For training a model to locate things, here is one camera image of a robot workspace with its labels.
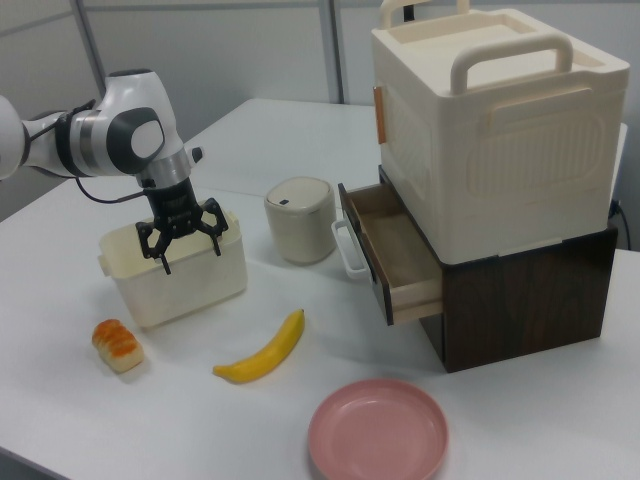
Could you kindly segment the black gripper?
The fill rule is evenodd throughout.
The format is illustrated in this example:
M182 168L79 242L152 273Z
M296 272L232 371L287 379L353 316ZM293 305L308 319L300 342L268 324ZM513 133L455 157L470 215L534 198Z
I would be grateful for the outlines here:
M166 251L173 236L187 236L196 231L206 234L215 254L221 255L219 238L228 230L228 223L220 204L213 197L198 204L189 179L168 188L145 189L144 193L153 213L153 222L137 222L135 228L145 259L159 260L165 273L170 275ZM205 213L215 217L214 225L203 219ZM159 236L156 243L151 245L153 233Z

